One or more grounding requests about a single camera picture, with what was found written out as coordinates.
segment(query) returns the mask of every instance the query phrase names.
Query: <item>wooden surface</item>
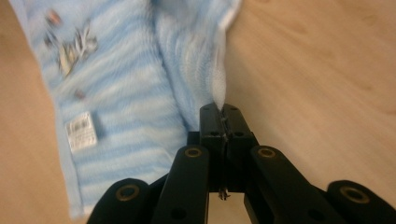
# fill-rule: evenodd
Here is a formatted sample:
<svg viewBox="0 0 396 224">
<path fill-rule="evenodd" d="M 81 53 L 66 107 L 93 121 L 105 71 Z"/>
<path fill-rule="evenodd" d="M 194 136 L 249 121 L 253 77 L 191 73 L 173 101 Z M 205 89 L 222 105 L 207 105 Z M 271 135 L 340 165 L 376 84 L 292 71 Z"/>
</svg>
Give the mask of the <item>wooden surface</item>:
<svg viewBox="0 0 396 224">
<path fill-rule="evenodd" d="M 359 182 L 396 206 L 396 2 L 246 0 L 227 35 L 227 102 L 312 184 Z M 0 223 L 68 216 L 39 68 L 0 0 Z M 212 197 L 209 223 L 248 223 Z"/>
</svg>

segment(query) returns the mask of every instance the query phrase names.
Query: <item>white label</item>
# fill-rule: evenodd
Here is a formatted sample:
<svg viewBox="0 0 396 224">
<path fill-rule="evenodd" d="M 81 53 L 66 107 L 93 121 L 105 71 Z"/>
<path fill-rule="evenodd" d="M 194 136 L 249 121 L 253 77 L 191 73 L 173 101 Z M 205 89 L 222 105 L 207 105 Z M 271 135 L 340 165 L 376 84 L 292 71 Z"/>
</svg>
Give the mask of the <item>white label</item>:
<svg viewBox="0 0 396 224">
<path fill-rule="evenodd" d="M 67 123 L 66 131 L 72 152 L 86 147 L 92 147 L 98 142 L 89 112 L 85 112 Z"/>
</svg>

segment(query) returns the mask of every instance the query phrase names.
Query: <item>striped fabric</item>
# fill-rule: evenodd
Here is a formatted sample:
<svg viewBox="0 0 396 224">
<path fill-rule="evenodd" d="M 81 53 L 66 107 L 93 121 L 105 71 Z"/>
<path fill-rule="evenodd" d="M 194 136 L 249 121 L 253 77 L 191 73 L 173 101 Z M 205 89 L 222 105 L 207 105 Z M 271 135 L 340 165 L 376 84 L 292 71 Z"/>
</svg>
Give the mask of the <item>striped fabric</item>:
<svg viewBox="0 0 396 224">
<path fill-rule="evenodd" d="M 224 31 L 238 0 L 10 3 L 54 104 L 71 217 L 116 181 L 166 174 L 199 107 L 224 103 Z M 97 144 L 73 149 L 65 127 L 84 112 Z"/>
</svg>

